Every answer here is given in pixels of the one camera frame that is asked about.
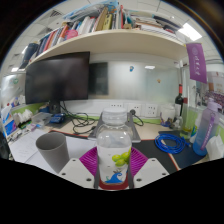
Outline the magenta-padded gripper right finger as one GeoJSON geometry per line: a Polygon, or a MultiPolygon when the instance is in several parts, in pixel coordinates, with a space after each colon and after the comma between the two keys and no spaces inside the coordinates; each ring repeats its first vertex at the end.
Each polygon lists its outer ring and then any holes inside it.
{"type": "Polygon", "coordinates": [[[147,158],[135,148],[131,149],[129,171],[134,189],[141,188],[169,175],[156,158],[147,158]]]}

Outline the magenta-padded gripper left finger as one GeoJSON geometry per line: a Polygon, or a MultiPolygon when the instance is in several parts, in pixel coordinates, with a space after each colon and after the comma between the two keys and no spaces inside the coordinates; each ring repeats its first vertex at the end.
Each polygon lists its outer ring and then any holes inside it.
{"type": "Polygon", "coordinates": [[[84,188],[93,189],[98,171],[97,148],[94,147],[80,158],[72,158],[60,171],[59,176],[84,188]]]}

